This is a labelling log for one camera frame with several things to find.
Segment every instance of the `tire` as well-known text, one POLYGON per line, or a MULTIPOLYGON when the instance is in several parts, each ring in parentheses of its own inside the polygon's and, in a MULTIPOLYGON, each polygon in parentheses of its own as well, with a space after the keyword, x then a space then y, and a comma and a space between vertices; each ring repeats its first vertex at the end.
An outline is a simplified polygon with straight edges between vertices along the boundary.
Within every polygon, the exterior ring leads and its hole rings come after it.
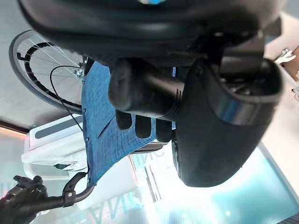
MULTIPOLYGON (((15 48, 18 47, 17 45, 26 39, 26 36, 30 36, 30 33, 36 33, 34 30, 27 30, 24 31, 20 34, 18 34, 11 42, 9 46, 9 51, 8 51, 8 56, 9 56, 9 61, 10 65, 15 73, 15 75, 18 77, 20 82, 34 95, 42 99, 43 101, 57 107, 60 109, 65 110, 65 107, 61 104, 61 102, 57 99, 54 99, 53 97, 49 96, 47 93, 42 92, 37 86, 34 86, 30 83, 29 79, 26 79, 22 73, 20 72, 20 68, 18 67, 18 64, 16 63, 16 51, 15 48)), ((71 113, 75 114, 82 114, 82 108, 74 107, 68 104, 65 104, 65 106, 69 109, 71 113)))

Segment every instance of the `blue fabric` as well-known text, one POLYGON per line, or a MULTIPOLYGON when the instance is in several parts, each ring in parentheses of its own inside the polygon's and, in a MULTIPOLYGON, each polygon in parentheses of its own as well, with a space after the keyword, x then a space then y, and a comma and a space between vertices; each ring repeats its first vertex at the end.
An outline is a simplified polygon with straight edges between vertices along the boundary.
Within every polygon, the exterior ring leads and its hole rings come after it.
POLYGON ((156 123, 152 119, 151 136, 147 139, 137 138, 134 116, 133 125, 128 130, 119 130, 115 109, 108 100, 109 68, 95 62, 84 81, 83 134, 90 167, 89 187, 120 159, 152 142, 156 138, 156 123))

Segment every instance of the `light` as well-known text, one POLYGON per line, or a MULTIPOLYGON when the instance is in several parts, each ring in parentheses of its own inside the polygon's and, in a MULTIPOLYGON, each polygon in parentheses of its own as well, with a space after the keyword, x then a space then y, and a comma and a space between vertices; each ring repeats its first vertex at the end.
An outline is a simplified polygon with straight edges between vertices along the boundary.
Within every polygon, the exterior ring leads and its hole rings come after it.
POLYGON ((226 210, 226 211, 225 211, 225 214, 226 214, 227 216, 230 216, 230 211, 226 210))
POLYGON ((0 127, 0 134, 6 135, 6 136, 11 136, 19 139, 24 139, 26 137, 25 134, 15 132, 12 130, 9 130, 7 128, 0 127))

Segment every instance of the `black cable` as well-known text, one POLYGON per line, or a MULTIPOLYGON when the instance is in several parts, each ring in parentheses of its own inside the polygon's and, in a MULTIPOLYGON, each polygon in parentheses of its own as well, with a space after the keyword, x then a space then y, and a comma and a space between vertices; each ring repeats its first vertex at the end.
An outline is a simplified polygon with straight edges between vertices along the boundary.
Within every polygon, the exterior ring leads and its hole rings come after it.
MULTIPOLYGON (((59 101, 61 102, 61 104, 65 107, 65 109, 67 110, 67 112, 71 115, 71 117, 72 117, 73 120, 76 122, 76 124, 78 125, 78 127, 80 128, 80 130, 83 132, 83 129, 81 128, 80 124, 77 122, 77 120, 74 118, 74 116, 72 115, 72 113, 70 112, 70 110, 69 110, 69 109, 67 108, 67 106, 64 104, 63 99, 60 98, 60 96, 58 95, 58 93, 57 93, 57 91, 56 91, 56 89, 55 89, 55 87, 54 87, 54 84, 53 84, 53 82, 52 82, 52 74, 53 74, 53 72, 54 72, 56 69, 58 69, 58 68, 62 68, 62 67, 77 68, 77 69, 80 69, 80 67, 77 67, 77 66, 71 66, 71 65, 60 65, 60 66, 57 66, 57 67, 53 68, 52 71, 51 71, 51 73, 50 73, 50 82, 51 82, 51 86, 52 86, 52 88, 53 88, 53 90, 54 90, 54 92, 55 92, 57 98, 59 99, 59 101)), ((89 164, 88 164, 88 160, 87 160, 87 173, 86 173, 86 174, 88 174, 88 173, 89 173, 89 164)))

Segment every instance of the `wheelchair wheel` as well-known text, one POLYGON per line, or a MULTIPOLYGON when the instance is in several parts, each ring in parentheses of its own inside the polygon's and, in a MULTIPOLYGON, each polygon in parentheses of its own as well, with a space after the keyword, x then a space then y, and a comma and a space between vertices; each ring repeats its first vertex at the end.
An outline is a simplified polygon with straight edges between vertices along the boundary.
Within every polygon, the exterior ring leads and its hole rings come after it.
POLYGON ((64 109, 50 83, 71 113, 81 114, 82 79, 87 58, 61 49, 34 30, 17 35, 9 47, 10 64, 24 86, 33 94, 53 106, 64 109))

